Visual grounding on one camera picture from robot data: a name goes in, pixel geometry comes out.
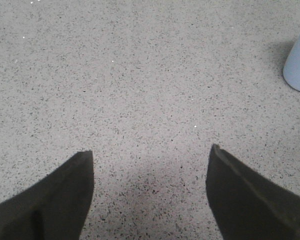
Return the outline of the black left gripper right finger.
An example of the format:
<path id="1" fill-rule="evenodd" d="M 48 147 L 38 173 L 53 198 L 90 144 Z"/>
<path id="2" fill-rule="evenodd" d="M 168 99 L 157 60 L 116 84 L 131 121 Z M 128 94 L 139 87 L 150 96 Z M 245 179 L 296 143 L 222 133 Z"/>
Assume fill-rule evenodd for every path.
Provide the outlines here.
<path id="1" fill-rule="evenodd" d="M 225 240 L 300 240 L 300 196 L 219 145 L 209 153 L 206 195 Z"/>

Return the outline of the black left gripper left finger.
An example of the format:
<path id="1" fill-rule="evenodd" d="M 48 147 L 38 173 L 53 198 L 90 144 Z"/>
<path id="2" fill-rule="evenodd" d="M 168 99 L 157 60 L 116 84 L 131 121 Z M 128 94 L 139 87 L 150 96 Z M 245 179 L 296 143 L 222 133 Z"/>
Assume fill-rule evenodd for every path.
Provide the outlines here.
<path id="1" fill-rule="evenodd" d="M 94 192 L 92 151 L 0 203 L 0 240 L 78 240 Z"/>

